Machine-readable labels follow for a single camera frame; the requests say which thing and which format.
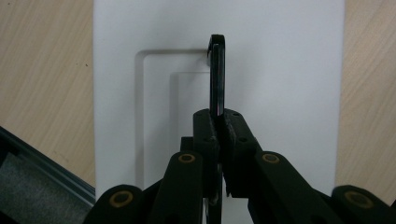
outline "wooden surface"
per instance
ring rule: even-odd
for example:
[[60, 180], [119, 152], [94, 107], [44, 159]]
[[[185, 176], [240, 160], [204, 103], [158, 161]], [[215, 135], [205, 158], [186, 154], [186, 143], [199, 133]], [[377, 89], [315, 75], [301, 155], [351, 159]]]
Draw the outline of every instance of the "wooden surface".
[[94, 185], [92, 1], [0, 1], [0, 125]]
[[346, 0], [336, 184], [396, 199], [396, 1]]
[[[336, 184], [396, 199], [396, 1], [346, 0]], [[0, 125], [94, 185], [92, 0], [0, 1]]]

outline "black metal frame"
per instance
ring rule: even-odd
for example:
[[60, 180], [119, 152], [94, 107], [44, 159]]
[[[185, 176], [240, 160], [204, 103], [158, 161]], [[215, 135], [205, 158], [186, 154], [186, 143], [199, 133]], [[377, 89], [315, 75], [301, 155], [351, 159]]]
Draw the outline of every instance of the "black metal frame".
[[31, 163], [42, 174], [56, 182], [70, 194], [88, 206], [95, 204], [95, 188], [46, 157], [20, 138], [0, 127], [0, 148], [6, 149], [20, 159]]
[[314, 189], [282, 155], [262, 151], [243, 116], [224, 109], [224, 36], [212, 35], [210, 109], [193, 115], [193, 137], [182, 137], [180, 152], [162, 180], [141, 191], [108, 190], [85, 223], [221, 223], [222, 175], [228, 195], [248, 198], [254, 223], [396, 223], [396, 211], [370, 192], [335, 188], [332, 197]]

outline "black plastic part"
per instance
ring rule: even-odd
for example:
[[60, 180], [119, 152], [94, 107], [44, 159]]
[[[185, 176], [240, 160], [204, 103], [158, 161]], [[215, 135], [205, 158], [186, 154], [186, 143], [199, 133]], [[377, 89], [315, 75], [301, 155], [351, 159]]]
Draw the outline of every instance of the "black plastic part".
[[225, 88], [225, 39], [224, 35], [212, 35], [207, 49], [210, 61], [210, 114], [212, 118], [224, 111]]
[[218, 167], [217, 195], [206, 199], [206, 224], [220, 224], [222, 210], [222, 168]]
[[396, 223], [396, 210], [365, 189], [337, 187], [332, 191], [332, 201], [346, 223]]
[[266, 201], [278, 223], [344, 223], [285, 157], [263, 151], [254, 158], [260, 187], [255, 197]]
[[180, 151], [193, 150], [194, 138], [193, 137], [181, 137]]
[[276, 217], [272, 213], [270, 205], [263, 199], [263, 197], [251, 197], [247, 203], [247, 209], [250, 213], [251, 219], [255, 224], [276, 224]]
[[[121, 207], [112, 205], [110, 203], [112, 196], [125, 190], [132, 193], [133, 199]], [[143, 192], [139, 188], [128, 185], [116, 186], [106, 191], [99, 198], [90, 213], [86, 216], [84, 224], [143, 223], [143, 202]]]
[[234, 198], [248, 198], [251, 191], [253, 159], [260, 146], [244, 117], [225, 109], [217, 123], [220, 161], [227, 185], [227, 194]]
[[216, 196], [218, 186], [219, 141], [209, 110], [193, 115], [193, 150], [204, 159], [204, 198]]
[[193, 151], [172, 156], [148, 223], [202, 223], [202, 157]]
[[149, 214], [152, 210], [152, 205], [154, 205], [155, 199], [157, 198], [158, 190], [160, 189], [162, 179], [157, 181], [155, 184], [151, 185], [147, 189], [143, 190], [144, 195], [144, 205], [143, 205], [143, 220], [149, 220]]
[[317, 193], [317, 195], [326, 203], [326, 204], [332, 204], [332, 198], [329, 197], [328, 195], [318, 191], [315, 189], [315, 192]]

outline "white board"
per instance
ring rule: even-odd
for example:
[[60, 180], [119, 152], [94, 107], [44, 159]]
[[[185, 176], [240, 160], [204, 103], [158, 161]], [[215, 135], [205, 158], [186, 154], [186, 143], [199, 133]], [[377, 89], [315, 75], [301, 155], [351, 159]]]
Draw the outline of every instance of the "white board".
[[[212, 34], [226, 40], [225, 106], [244, 115], [264, 150], [330, 194], [343, 24], [344, 0], [95, 0], [97, 198], [119, 184], [148, 187], [192, 135], [192, 113], [209, 107]], [[234, 223], [248, 217], [246, 202], [227, 199], [223, 211]]]

